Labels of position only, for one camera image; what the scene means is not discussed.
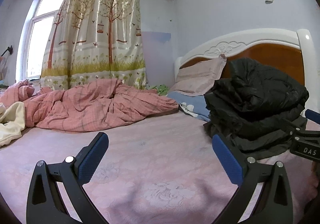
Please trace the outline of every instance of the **blue gripper pad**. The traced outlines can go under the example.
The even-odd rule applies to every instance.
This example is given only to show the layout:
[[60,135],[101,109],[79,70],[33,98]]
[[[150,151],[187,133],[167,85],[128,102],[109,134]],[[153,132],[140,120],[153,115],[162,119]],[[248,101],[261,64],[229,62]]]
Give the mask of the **blue gripper pad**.
[[98,135],[96,136],[97,141],[92,141],[92,143],[95,141],[95,144],[78,167],[78,183],[80,185],[90,182],[94,172],[109,147],[108,135],[103,132],[100,132]]
[[230,181],[240,186],[243,182],[242,167],[218,135],[214,135],[212,138],[212,148]]
[[307,109],[304,115],[306,116],[307,119],[310,119],[313,122],[320,124],[320,114],[319,113]]

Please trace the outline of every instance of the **pile of black clothes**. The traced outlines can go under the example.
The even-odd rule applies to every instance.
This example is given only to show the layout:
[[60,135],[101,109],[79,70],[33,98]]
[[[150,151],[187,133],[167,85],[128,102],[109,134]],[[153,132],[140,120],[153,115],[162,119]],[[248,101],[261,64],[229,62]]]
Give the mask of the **pile of black clothes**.
[[223,134],[246,156],[256,160],[289,149],[291,137],[279,129],[281,119],[305,129],[300,114],[307,89],[278,69],[250,58],[228,62],[231,78],[216,80],[204,95],[210,120],[209,136]]

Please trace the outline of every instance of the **curtain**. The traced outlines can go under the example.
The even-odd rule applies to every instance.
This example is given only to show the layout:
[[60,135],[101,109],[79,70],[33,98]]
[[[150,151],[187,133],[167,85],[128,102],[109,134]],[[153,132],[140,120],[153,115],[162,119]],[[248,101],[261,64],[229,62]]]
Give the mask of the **curtain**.
[[145,89],[139,0],[64,0],[44,54],[41,86],[118,78]]

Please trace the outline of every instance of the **printed birdcage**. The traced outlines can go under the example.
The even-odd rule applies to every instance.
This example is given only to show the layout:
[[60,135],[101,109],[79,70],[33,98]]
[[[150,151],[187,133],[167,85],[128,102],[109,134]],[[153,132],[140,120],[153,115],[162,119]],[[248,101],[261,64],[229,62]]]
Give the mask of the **printed birdcage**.
[[140,37],[140,36],[141,36],[141,29],[136,28],[136,30],[137,30],[136,36],[137,36],[137,37]]
[[98,24],[98,27],[97,27],[97,33],[103,33],[103,29],[104,29],[104,25],[101,20],[100,24]]

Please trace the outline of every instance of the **printed grass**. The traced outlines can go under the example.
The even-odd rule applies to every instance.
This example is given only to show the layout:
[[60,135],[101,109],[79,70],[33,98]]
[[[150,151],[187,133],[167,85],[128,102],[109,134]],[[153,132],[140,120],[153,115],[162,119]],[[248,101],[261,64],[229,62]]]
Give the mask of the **printed grass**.
[[[71,75],[78,73],[93,73],[101,71],[131,71],[144,68],[146,66],[143,58],[136,58],[133,61],[117,60],[114,59],[113,64],[108,61],[92,61],[89,63],[74,62],[71,70]],[[41,72],[41,77],[46,76],[62,76],[68,75],[68,68],[66,65],[55,66],[52,69],[44,69]]]

